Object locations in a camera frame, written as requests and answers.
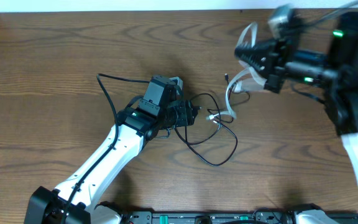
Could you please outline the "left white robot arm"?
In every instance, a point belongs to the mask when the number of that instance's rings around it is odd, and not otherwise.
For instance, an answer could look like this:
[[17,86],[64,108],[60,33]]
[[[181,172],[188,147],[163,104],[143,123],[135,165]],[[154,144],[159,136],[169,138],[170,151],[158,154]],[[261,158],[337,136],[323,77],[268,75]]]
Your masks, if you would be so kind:
[[191,126],[199,108],[189,100],[155,105],[134,98],[117,113],[108,136],[86,162],[53,190],[30,197],[25,223],[119,223],[121,215],[99,200],[118,173],[160,130]]

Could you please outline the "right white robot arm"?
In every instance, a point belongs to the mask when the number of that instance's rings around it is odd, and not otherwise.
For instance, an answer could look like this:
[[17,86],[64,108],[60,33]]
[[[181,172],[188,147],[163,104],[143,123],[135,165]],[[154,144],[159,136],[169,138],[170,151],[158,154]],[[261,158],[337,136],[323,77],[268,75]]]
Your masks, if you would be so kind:
[[235,57],[265,90],[278,93],[286,80],[323,90],[320,103],[341,138],[358,185],[358,12],[339,16],[326,54],[299,49],[308,25],[294,9],[279,7],[268,24],[273,37],[250,42],[239,37]]

